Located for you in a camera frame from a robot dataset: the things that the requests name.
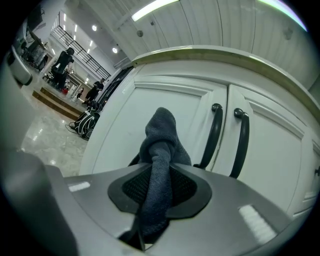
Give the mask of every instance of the white tile floor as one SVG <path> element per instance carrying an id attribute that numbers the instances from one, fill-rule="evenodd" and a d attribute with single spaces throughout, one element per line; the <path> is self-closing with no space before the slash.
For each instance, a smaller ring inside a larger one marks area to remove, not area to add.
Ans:
<path id="1" fill-rule="evenodd" d="M 64 177 L 76 176 L 87 146 L 87 141 L 67 130 L 65 125 L 73 122 L 32 96 L 34 88 L 40 88 L 45 82 L 33 73 L 33 81 L 23 86 L 21 92 L 36 111 L 26 136 L 22 150 L 39 157 L 44 164 L 60 168 Z"/>

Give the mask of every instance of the gray plastic surface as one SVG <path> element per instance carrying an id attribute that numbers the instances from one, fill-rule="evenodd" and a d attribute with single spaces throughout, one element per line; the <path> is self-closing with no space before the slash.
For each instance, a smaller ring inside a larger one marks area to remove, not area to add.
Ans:
<path id="1" fill-rule="evenodd" d="M 152 255 L 242 255 L 260 245 L 239 214 L 252 205 L 278 233 L 290 219 L 273 203 L 234 178 L 183 164 L 172 164 L 206 180 L 212 197 L 195 217 L 171 220 L 158 241 L 147 250 Z"/>
<path id="2" fill-rule="evenodd" d="M 129 231 L 134 222 L 135 215 L 120 211 L 108 196 L 108 187 L 116 179 L 127 175 L 142 166 L 140 163 L 127 168 L 114 171 L 67 177 L 64 179 L 68 186 L 88 182 L 90 187 L 73 192 L 74 198 L 82 209 L 106 232 L 114 237 L 119 237 Z"/>
<path id="3" fill-rule="evenodd" d="M 144 255 L 142 252 L 106 233 L 94 219 L 83 211 L 82 207 L 69 191 L 68 186 L 66 186 L 64 178 L 58 168 L 47 165 L 46 173 L 51 181 L 56 202 L 76 238 L 79 255 Z M 116 217 L 107 219 L 108 222 L 114 222 L 115 220 Z"/>

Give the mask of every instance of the railing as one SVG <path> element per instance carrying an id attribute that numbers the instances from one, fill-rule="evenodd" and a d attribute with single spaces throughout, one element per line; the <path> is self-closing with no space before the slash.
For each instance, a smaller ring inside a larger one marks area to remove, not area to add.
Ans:
<path id="1" fill-rule="evenodd" d="M 64 31 L 60 25 L 54 28 L 52 33 L 65 43 L 67 47 L 73 48 L 74 54 L 82 59 L 86 63 L 87 67 L 99 78 L 107 79 L 110 77 L 110 74 L 94 58 L 92 58 L 91 55 L 80 46 L 80 44 L 74 41 L 72 36 Z"/>

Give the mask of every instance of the fluorescent light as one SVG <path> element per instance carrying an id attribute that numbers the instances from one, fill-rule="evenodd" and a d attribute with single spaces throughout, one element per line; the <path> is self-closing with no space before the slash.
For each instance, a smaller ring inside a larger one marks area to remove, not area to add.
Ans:
<path id="1" fill-rule="evenodd" d="M 279 0 L 259 0 L 259 1 L 278 9 L 280 12 L 283 12 L 285 15 L 289 16 L 296 23 L 298 23 L 305 31 L 307 31 L 307 28 L 303 24 L 301 19 L 299 19 L 299 17 L 295 14 L 295 12 L 291 10 L 290 7 L 284 4 L 283 2 Z"/>
<path id="2" fill-rule="evenodd" d="M 171 4 L 176 1 L 179 1 L 179 0 L 155 0 L 154 2 L 149 3 L 147 6 L 138 10 L 134 15 L 131 16 L 131 18 L 133 19 L 134 22 L 136 22 L 137 20 L 139 20 L 143 16 L 147 15 L 148 13 L 151 13 L 152 11 L 154 11 L 162 6 Z"/>

